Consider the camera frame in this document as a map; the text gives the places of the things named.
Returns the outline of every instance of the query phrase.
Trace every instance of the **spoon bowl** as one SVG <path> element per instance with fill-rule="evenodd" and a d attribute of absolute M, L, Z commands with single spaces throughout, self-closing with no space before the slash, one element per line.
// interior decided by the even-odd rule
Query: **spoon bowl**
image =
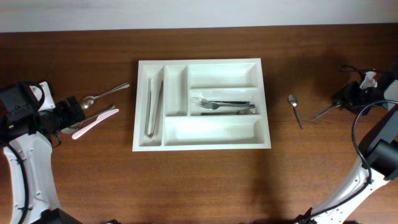
<path fill-rule="evenodd" d="M 95 101 L 95 96 L 86 96 L 80 101 L 80 106 L 83 109 L 89 108 Z"/>
<path fill-rule="evenodd" d="M 63 134 L 73 134 L 73 133 L 75 133 L 75 132 L 77 132 L 77 131 L 79 131 L 79 128 L 77 128 L 77 127 L 72 127 L 72 126 L 67 127 L 67 128 L 64 128 L 64 129 L 61 130 L 61 132 L 62 132 Z"/>
<path fill-rule="evenodd" d="M 294 95 L 289 95 L 289 103 L 294 107 L 297 106 L 297 99 Z"/>
<path fill-rule="evenodd" d="M 87 108 L 89 108 L 92 104 L 94 104 L 95 99 L 98 99 L 98 98 L 100 98 L 100 97 L 102 97 L 102 96 L 105 96 L 105 95 L 108 95 L 108 94 L 110 94 L 110 93 L 113 93 L 114 91 L 118 91 L 118 90 L 121 90 L 121 89 L 124 89 L 124 88 L 128 88 L 129 86 L 130 86 L 130 84 L 128 84 L 128 83 L 123 83 L 122 85 L 119 85 L 119 86 L 113 88 L 112 90 L 107 91 L 106 93 L 101 94 L 100 96 L 86 96 L 86 97 L 84 97 L 83 99 L 81 99 L 81 101 L 80 101 L 80 106 L 81 106 L 81 108 L 83 108 L 83 109 L 87 109 Z"/>

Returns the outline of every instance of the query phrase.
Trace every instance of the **spoon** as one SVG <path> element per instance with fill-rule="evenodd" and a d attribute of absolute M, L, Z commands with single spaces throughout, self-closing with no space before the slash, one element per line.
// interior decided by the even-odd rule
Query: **spoon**
<path fill-rule="evenodd" d="M 77 122 L 77 123 L 74 124 L 74 125 L 71 125 L 71 126 L 69 126 L 69 127 L 67 127 L 67 128 L 62 129 L 61 132 L 62 132 L 63 134 L 73 134 L 73 133 L 75 133 L 75 132 L 77 132 L 77 131 L 79 131 L 79 130 L 81 129 L 81 125 L 82 125 L 84 122 L 86 122 L 86 121 L 88 121 L 88 120 L 90 120 L 90 119 L 93 119 L 93 118 L 95 118 L 95 117 L 97 117 L 97 116 L 99 116 L 99 115 L 101 115 L 101 114 L 103 114 L 103 113 L 105 113 L 105 112 L 107 112 L 107 111 L 113 110 L 113 109 L 114 109 L 114 105 L 111 105 L 111 106 L 105 108 L 103 111 L 100 111 L 99 113 L 96 113 L 96 114 L 93 114 L 93 115 L 87 117 L 87 118 L 84 119 L 83 121 Z"/>
<path fill-rule="evenodd" d="M 296 119 L 298 121 L 298 124 L 300 125 L 301 129 L 304 129 L 303 127 L 303 122 L 301 121 L 300 113 L 297 111 L 297 99 L 294 95 L 289 95 L 289 103 L 293 106 L 294 110 L 294 115 L 296 115 Z"/>
<path fill-rule="evenodd" d="M 121 90 L 121 89 L 124 89 L 124 88 L 128 88 L 129 86 L 130 86 L 130 84 L 123 83 L 122 85 L 119 85 L 118 87 L 115 87 L 112 90 L 107 91 L 106 93 L 103 93 L 103 94 L 101 94 L 99 96 L 86 96 L 83 99 L 81 99 L 80 106 L 83 109 L 87 109 L 95 102 L 95 99 L 98 99 L 98 98 L 100 98 L 102 96 L 105 96 L 105 95 L 108 95 L 110 93 L 113 93 L 114 91 L 118 91 L 118 90 Z"/>

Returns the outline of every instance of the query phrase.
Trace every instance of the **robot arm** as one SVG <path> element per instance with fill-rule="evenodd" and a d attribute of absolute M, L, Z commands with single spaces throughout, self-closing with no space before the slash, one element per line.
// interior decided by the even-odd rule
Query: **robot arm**
<path fill-rule="evenodd" d="M 343 223 L 347 217 L 375 190 L 398 176 L 398 105 L 375 125 L 359 144 L 359 152 L 370 166 L 369 171 L 358 157 L 354 167 L 339 187 L 317 208 L 299 215 L 299 224 Z"/>
<path fill-rule="evenodd" d="M 60 129 L 85 119 L 76 98 L 69 98 L 69 105 L 55 104 L 49 84 L 39 84 L 18 83 L 0 90 L 7 110 L 0 143 L 11 170 L 11 223 L 39 222 L 44 211 L 61 207 L 51 169 L 51 139 Z"/>
<path fill-rule="evenodd" d="M 32 223 L 40 219 L 41 213 L 47 209 L 61 208 L 55 190 L 51 170 L 52 146 L 50 141 L 41 133 L 25 134 L 9 143 L 21 156 L 25 167 L 29 188 L 29 206 L 24 223 Z M 24 184 L 20 162 L 14 153 L 4 148 L 4 154 L 9 161 L 12 180 L 12 220 L 18 223 L 24 208 Z"/>

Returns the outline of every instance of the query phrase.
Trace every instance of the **wood grain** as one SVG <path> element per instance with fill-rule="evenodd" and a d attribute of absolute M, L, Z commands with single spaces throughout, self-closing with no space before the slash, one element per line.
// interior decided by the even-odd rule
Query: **wood grain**
<path fill-rule="evenodd" d="M 114 103 L 116 116 L 77 141 L 63 134 L 53 150 L 59 200 L 83 223 L 292 219 L 329 196 L 356 158 L 353 114 L 335 109 L 310 121 L 356 78 L 338 66 L 386 70 L 398 59 L 397 39 L 398 24 L 0 34 L 0 83 L 48 80 L 56 101 L 131 84 L 86 112 Z M 132 152 L 138 61 L 204 58 L 261 58 L 272 149 Z M 304 130 L 289 94 L 298 98 Z M 358 137 L 384 113 L 363 117 Z M 397 197 L 391 182 L 349 219 L 395 223 Z M 0 198 L 0 223 L 7 223 L 12 191 L 3 155 Z"/>

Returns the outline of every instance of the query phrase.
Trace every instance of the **cutlery tray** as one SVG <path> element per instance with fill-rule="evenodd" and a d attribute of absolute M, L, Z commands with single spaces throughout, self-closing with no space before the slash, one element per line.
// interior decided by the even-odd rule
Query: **cutlery tray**
<path fill-rule="evenodd" d="M 155 132 L 148 137 L 150 79 L 163 80 Z M 239 108 L 208 110 L 191 98 L 250 101 L 256 114 L 210 115 Z M 140 61 L 133 151 L 268 149 L 269 137 L 261 59 Z"/>

